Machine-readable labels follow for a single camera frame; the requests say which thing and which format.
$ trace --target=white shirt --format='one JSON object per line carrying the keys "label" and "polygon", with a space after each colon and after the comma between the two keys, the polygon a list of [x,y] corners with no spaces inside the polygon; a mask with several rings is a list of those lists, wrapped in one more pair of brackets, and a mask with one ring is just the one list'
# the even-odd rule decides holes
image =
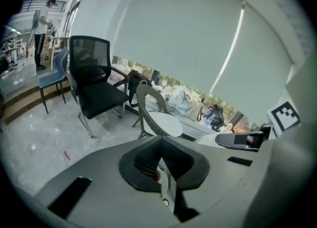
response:
{"label": "white shirt", "polygon": [[[49,8],[44,5],[40,10],[40,18],[43,16],[46,19],[46,21],[48,21],[48,15],[49,15]],[[47,25],[41,23],[39,20],[39,25],[36,28],[35,34],[46,34],[46,28],[47,28]]]}

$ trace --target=chair seat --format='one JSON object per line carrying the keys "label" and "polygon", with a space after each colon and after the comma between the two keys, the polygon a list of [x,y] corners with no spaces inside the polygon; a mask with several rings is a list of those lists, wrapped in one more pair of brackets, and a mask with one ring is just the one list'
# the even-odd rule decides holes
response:
{"label": "chair seat", "polygon": [[63,77],[64,76],[62,74],[55,72],[55,73],[50,74],[48,76],[44,76],[42,78],[39,78],[38,79],[39,87],[45,88],[45,87],[51,86],[51,85],[61,81],[63,79]]}
{"label": "chair seat", "polygon": [[108,82],[85,86],[79,92],[82,110],[88,119],[92,119],[129,100],[126,93]]}

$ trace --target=railing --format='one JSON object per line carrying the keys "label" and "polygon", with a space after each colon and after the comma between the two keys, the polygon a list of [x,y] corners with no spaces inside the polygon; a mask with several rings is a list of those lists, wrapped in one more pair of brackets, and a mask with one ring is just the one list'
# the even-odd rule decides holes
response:
{"label": "railing", "polygon": [[[48,0],[25,0],[22,3],[22,7],[20,9],[20,12],[28,12],[28,11],[35,11],[35,10],[41,10],[41,8],[46,5]],[[49,9],[49,11],[52,12],[62,12],[64,5],[66,2],[63,1],[56,1],[56,6]]]}

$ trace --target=roller blind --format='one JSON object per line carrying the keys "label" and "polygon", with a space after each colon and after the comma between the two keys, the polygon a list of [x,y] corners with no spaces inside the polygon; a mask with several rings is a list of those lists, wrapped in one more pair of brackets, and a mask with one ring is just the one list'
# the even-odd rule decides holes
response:
{"label": "roller blind", "polygon": [[241,0],[132,0],[114,54],[209,92],[230,49]]}
{"label": "roller blind", "polygon": [[261,125],[282,96],[290,67],[273,29],[246,6],[236,46],[212,93]]}

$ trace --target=white round table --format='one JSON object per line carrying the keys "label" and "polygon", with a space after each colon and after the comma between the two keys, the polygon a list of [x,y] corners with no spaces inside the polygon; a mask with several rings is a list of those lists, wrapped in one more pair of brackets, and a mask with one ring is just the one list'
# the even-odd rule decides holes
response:
{"label": "white round table", "polygon": [[[176,117],[159,112],[149,112],[149,115],[156,122],[156,124],[159,125],[160,128],[168,133],[170,136],[179,137],[183,134],[182,124]],[[157,136],[157,134],[155,134],[154,131],[151,130],[147,122],[145,120],[143,120],[143,122],[144,130],[151,135]]]}

